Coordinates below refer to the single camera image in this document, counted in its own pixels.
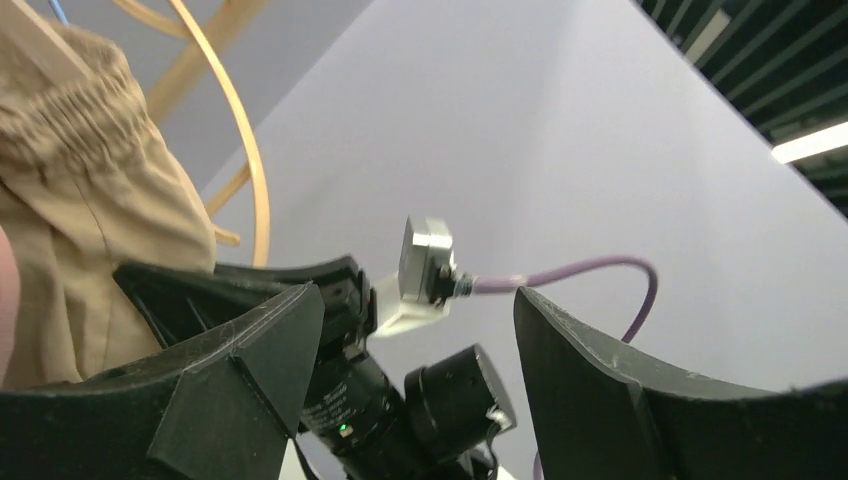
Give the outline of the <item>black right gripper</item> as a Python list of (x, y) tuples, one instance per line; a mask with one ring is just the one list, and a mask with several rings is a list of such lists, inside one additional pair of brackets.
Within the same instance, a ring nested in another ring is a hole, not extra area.
[(350, 255), (268, 269), (218, 263), (211, 273), (127, 262), (113, 279), (162, 347), (222, 325), (290, 287), (313, 284), (325, 307), (321, 351), (363, 341), (376, 330), (376, 294)]

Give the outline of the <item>beige shorts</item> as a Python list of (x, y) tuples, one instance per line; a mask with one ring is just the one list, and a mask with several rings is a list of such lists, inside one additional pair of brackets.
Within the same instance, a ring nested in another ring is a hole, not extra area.
[(119, 264), (208, 272), (216, 260), (212, 223), (123, 52), (57, 32), (90, 76), (54, 84), (1, 42), (1, 225), (21, 276), (8, 389), (79, 382), (159, 350), (114, 281)]

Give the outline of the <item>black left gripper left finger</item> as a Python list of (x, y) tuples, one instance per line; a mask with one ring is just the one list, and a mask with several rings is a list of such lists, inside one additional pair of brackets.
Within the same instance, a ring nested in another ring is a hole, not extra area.
[(1, 395), (5, 479), (275, 479), (321, 336), (299, 285), (80, 383)]

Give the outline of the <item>blue hanger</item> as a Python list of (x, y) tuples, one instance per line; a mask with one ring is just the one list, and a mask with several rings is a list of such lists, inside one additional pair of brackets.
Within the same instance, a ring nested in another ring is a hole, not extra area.
[(56, 17), (56, 19), (60, 23), (62, 23), (63, 25), (68, 25), (69, 20), (68, 20), (67, 15), (66, 15), (66, 13), (65, 13), (62, 5), (61, 5), (61, 1), (60, 0), (48, 0), (48, 4), (49, 4), (54, 16)]

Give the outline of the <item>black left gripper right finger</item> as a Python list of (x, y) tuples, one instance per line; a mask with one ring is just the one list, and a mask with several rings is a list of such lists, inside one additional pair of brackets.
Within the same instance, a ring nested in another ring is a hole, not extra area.
[(847, 384), (768, 392), (648, 355), (527, 288), (513, 318), (545, 479), (843, 479)]

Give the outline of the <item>beige wooden hanger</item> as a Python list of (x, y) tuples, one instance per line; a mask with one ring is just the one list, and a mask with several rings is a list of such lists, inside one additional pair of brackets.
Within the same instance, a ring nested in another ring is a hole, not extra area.
[(25, 1), (1, 0), (1, 33), (54, 84), (93, 75), (83, 59)]

